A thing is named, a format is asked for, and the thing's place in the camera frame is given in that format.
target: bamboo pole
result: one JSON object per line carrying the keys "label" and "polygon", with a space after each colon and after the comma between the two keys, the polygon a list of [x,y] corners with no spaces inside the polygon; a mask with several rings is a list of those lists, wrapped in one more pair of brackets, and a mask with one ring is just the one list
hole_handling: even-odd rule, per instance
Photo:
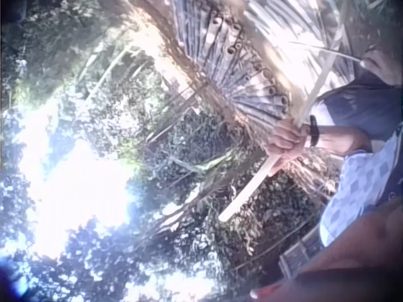
{"label": "bamboo pole", "polygon": [[[344,31],[344,21],[346,19],[346,12],[348,7],[347,0],[343,1],[341,13],[340,13],[340,22],[339,26],[336,30],[336,34],[334,36],[334,40],[332,43],[332,48],[338,49],[343,40],[343,31]],[[330,73],[332,66],[336,60],[336,55],[334,53],[330,53],[327,58],[322,72],[315,83],[313,90],[308,95],[307,100],[304,102],[299,115],[294,119],[295,125],[297,127],[301,127],[304,121],[306,120],[310,109],[316,102],[316,97],[320,92],[320,89],[325,84],[328,74]],[[270,173],[270,170],[280,159],[280,155],[273,154],[269,157],[269,159],[263,164],[262,168],[256,173],[256,175],[252,178],[252,180],[246,185],[246,187],[241,191],[241,193],[236,197],[233,202],[221,213],[219,216],[219,220],[222,222],[228,221],[237,211],[240,210],[241,206],[245,204],[248,199],[251,197],[253,192],[260,186],[260,184],[264,181],[266,176]]]}

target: bracelet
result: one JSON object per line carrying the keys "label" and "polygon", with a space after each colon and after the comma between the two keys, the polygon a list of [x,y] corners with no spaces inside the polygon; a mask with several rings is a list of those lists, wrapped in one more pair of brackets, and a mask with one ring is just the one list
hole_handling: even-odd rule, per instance
{"label": "bracelet", "polygon": [[311,115],[310,117],[310,146],[316,147],[319,142],[319,127],[317,126],[316,117]]}

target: plaid shirt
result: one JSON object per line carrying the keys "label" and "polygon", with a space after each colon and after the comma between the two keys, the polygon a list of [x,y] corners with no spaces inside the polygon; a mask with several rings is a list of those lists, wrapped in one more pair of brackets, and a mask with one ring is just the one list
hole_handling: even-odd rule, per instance
{"label": "plaid shirt", "polygon": [[325,247],[358,217],[402,194],[403,148],[401,123],[381,151],[357,151],[345,158],[337,193],[321,218],[320,233]]}

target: clothing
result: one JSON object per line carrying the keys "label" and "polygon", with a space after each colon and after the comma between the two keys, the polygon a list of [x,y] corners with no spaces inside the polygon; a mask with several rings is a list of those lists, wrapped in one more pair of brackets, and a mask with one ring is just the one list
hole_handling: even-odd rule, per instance
{"label": "clothing", "polygon": [[337,193],[319,227],[325,247],[358,217],[403,193],[403,123],[381,151],[359,150],[345,158]]}
{"label": "clothing", "polygon": [[311,114],[320,126],[352,126],[373,142],[386,142],[403,120],[401,87],[392,87],[371,72],[318,99]]}

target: hand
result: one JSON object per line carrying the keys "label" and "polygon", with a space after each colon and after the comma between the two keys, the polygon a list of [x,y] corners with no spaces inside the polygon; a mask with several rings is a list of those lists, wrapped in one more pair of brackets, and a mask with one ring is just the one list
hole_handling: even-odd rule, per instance
{"label": "hand", "polygon": [[380,50],[374,49],[367,51],[360,65],[375,74],[388,85],[402,85],[401,65]]}
{"label": "hand", "polygon": [[281,155],[281,158],[271,169],[269,176],[276,174],[285,164],[301,155],[309,135],[309,125],[303,125],[299,130],[292,118],[281,120],[273,129],[273,137],[268,145],[270,154]]}

